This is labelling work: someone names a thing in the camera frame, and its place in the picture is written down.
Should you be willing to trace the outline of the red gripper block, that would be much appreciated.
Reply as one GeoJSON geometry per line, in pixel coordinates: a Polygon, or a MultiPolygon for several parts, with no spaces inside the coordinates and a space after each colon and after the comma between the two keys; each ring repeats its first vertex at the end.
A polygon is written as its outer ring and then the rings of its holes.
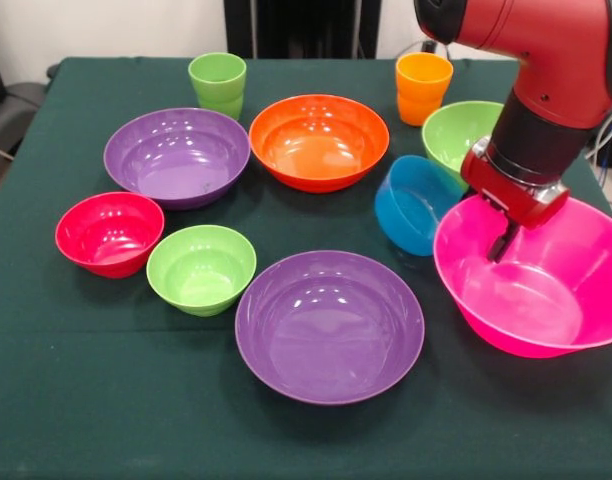
{"type": "Polygon", "coordinates": [[[476,193],[490,200],[508,217],[504,232],[492,244],[487,259],[499,263],[520,230],[520,225],[534,229],[553,218],[569,198],[569,189],[561,182],[546,187],[522,185],[499,171],[485,150],[472,147],[466,154],[461,176],[476,193]]]}

